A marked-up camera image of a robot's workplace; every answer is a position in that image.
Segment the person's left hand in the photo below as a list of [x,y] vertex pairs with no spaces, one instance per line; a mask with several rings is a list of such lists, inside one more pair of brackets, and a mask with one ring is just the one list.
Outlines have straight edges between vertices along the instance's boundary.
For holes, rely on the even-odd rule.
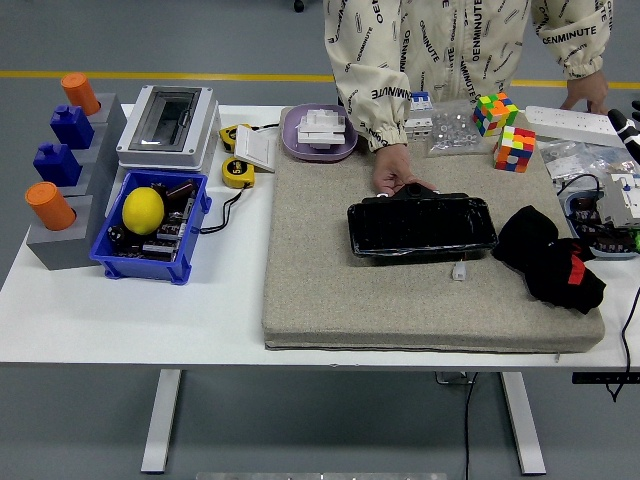
[[581,100],[586,101],[587,111],[592,114],[606,115],[609,109],[606,107],[608,94],[608,82],[602,70],[582,78],[566,81],[567,96],[560,108],[573,109]]

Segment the person's right hand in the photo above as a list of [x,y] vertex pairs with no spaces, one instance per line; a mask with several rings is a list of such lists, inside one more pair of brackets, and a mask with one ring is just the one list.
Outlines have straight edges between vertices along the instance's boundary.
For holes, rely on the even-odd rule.
[[405,144],[382,147],[375,152],[372,183],[377,193],[393,196],[405,185],[419,182],[412,172]]

